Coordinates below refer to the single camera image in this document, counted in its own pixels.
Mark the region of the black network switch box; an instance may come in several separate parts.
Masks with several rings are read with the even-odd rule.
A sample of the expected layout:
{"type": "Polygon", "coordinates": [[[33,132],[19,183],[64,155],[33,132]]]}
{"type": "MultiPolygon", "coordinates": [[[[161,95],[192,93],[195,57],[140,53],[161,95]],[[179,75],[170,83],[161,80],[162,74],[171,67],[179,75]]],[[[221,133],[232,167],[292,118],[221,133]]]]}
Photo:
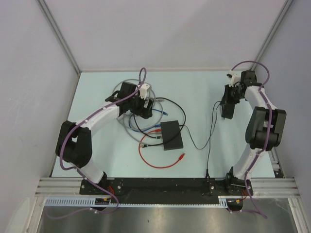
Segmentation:
{"type": "Polygon", "coordinates": [[[178,120],[161,122],[160,127],[165,151],[184,147],[178,120]]]}

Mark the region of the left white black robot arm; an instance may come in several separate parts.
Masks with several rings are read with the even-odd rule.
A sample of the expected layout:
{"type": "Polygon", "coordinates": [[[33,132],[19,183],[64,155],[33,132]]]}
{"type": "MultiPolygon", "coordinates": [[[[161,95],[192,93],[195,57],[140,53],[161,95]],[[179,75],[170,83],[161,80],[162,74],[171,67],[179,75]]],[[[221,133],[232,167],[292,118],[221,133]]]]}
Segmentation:
{"type": "Polygon", "coordinates": [[[151,86],[123,82],[120,90],[105,99],[103,107],[77,122],[65,121],[61,125],[55,153],[64,170],[76,169],[90,182],[90,188],[97,194],[107,190],[105,172],[92,160],[92,137],[110,121],[128,111],[144,119],[152,116],[153,100],[148,98],[151,86]]]}

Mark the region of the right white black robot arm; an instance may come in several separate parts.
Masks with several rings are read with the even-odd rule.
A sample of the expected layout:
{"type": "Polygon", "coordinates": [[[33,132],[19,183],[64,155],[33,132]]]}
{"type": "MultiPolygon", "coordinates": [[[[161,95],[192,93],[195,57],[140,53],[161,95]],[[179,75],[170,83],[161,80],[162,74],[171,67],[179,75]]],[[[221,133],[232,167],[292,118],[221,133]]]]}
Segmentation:
{"type": "Polygon", "coordinates": [[[275,107],[268,99],[254,71],[246,70],[238,75],[231,70],[227,76],[230,83],[225,86],[220,103],[222,118],[232,119],[235,106],[241,100],[248,101],[253,110],[245,131],[245,150],[224,179],[225,191],[235,195],[251,189],[249,180],[252,170],[262,153],[280,144],[287,113],[275,107]]]}

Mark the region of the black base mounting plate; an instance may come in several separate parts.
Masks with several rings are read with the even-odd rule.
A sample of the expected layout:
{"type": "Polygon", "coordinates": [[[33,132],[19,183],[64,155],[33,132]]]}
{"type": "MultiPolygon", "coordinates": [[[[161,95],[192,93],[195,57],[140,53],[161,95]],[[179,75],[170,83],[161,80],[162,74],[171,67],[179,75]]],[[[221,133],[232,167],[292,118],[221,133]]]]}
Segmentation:
{"type": "Polygon", "coordinates": [[[253,194],[251,182],[236,178],[107,178],[121,204],[207,205],[219,196],[253,194]]]}

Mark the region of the aluminium front frame rail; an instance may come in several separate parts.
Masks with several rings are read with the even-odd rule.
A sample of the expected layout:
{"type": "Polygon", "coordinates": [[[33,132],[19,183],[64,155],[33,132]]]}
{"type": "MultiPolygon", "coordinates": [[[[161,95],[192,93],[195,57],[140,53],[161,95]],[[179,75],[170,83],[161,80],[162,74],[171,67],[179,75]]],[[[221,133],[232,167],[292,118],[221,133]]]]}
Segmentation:
{"type": "MultiPolygon", "coordinates": [[[[75,196],[79,194],[81,178],[42,178],[36,196],[75,196]]],[[[252,178],[251,184],[258,198],[300,197],[294,178],[252,178]]]]}

